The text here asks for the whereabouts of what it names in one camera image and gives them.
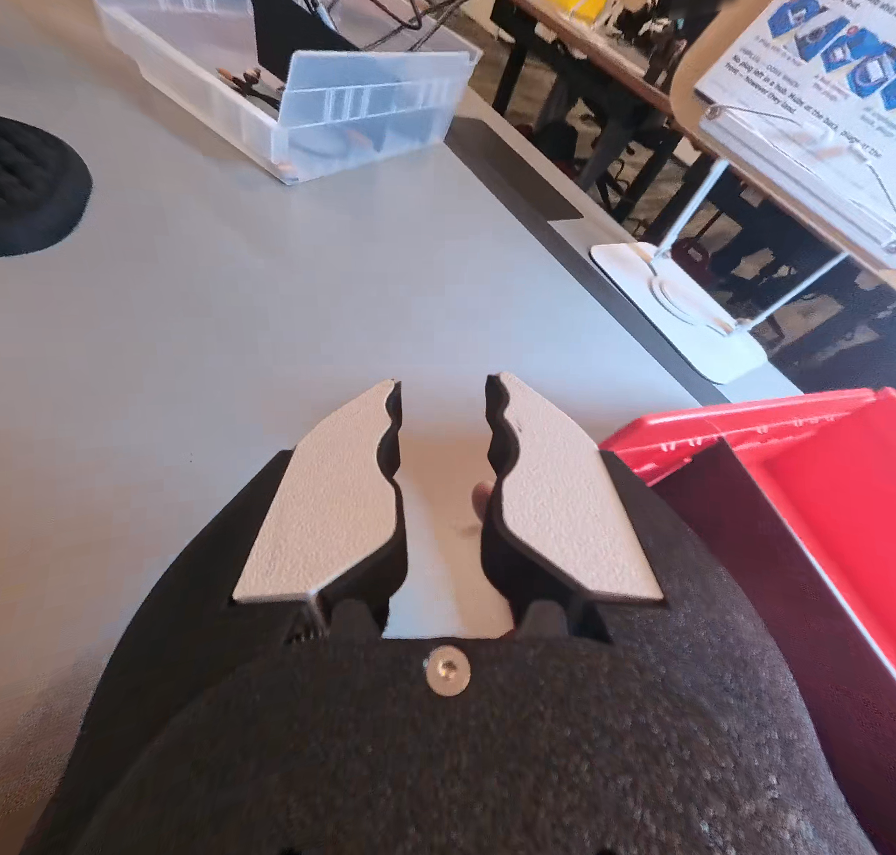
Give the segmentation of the black bag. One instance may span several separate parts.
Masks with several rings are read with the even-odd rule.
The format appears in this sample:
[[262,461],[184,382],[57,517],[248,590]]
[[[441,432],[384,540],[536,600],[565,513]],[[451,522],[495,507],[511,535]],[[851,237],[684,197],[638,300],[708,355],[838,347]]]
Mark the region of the black bag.
[[637,10],[622,9],[613,23],[619,39],[647,55],[662,35],[692,43],[696,38],[693,25],[684,19],[668,17],[670,0],[645,0]]

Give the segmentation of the white document stand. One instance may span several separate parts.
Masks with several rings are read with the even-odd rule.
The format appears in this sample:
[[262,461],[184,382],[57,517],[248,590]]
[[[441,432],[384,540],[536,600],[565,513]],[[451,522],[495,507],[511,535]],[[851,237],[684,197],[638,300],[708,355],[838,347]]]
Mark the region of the white document stand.
[[[792,117],[713,104],[700,126],[721,155],[675,212],[657,245],[641,245],[651,323],[673,344],[710,348],[733,342],[765,322],[846,260],[894,287],[894,184],[859,145],[834,145],[831,130]],[[835,255],[750,320],[723,319],[721,309],[671,258],[674,242],[726,171],[788,213]]]

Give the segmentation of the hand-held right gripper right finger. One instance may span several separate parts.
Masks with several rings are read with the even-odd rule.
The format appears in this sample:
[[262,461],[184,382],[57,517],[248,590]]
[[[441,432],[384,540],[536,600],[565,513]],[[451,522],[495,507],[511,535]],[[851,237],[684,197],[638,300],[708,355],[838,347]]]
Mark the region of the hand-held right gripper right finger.
[[655,606],[664,594],[597,443],[517,376],[487,377],[487,499],[480,564],[521,628],[552,603],[572,637],[610,641],[603,604]]

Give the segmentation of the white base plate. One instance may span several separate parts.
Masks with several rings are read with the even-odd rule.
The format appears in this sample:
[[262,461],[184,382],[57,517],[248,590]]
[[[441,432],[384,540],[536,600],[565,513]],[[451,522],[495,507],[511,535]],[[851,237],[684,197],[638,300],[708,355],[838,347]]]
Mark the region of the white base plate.
[[766,352],[711,295],[649,243],[593,245],[592,264],[700,376],[726,385],[767,362]]

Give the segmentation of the black round textured pad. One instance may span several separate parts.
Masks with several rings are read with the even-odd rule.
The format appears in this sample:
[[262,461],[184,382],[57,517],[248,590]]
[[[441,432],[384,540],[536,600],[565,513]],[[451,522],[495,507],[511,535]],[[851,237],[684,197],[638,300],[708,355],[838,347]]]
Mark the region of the black round textured pad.
[[45,250],[73,233],[93,189],[83,158],[57,136],[1,118],[1,256]]

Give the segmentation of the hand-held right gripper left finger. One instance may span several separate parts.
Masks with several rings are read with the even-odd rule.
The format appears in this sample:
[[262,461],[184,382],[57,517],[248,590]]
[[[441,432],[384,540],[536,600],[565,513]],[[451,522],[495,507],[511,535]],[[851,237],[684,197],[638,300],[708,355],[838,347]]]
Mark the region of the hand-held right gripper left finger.
[[380,626],[408,572],[401,386],[386,379],[329,414],[289,458],[232,592],[238,604],[304,603],[320,626],[338,603]]

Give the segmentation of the red open-front bin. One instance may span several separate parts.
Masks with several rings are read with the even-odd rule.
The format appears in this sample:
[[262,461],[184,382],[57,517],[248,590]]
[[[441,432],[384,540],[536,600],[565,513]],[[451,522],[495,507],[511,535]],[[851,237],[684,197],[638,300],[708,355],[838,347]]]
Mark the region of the red open-front bin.
[[850,389],[639,417],[600,443],[648,486],[725,443],[895,667],[895,395]]

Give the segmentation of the instruction sheet with blue pictures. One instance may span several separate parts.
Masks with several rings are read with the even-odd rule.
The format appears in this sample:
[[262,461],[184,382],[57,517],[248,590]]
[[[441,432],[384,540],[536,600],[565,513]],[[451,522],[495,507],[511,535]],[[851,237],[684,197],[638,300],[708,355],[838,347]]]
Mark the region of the instruction sheet with blue pictures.
[[831,133],[894,171],[895,0],[759,0],[756,15],[697,83],[712,104],[755,108],[756,125],[808,144]]

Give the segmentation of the clear plastic bin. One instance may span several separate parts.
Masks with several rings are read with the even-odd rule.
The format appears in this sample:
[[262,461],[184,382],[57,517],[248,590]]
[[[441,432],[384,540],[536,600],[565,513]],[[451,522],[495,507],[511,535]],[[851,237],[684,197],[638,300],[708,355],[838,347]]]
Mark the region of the clear plastic bin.
[[481,51],[444,19],[460,0],[294,0],[358,52],[257,60],[251,0],[95,0],[152,86],[286,185],[444,140]]

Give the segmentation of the dark red backpack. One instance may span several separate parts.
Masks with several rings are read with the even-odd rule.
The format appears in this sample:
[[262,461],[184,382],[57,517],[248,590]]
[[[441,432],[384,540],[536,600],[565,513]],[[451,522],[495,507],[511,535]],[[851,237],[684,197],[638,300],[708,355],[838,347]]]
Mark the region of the dark red backpack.
[[670,256],[678,267],[701,285],[712,281],[712,255],[700,238],[679,239],[672,245]]

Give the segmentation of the black bin divider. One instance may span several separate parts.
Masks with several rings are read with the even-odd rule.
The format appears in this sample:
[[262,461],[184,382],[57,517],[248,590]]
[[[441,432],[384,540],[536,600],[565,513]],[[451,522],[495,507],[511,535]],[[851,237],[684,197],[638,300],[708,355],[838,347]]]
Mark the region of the black bin divider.
[[294,0],[251,0],[258,64],[287,83],[297,52],[358,52],[339,32]]
[[895,852],[895,680],[758,482],[719,442],[652,489],[753,604],[879,853]]

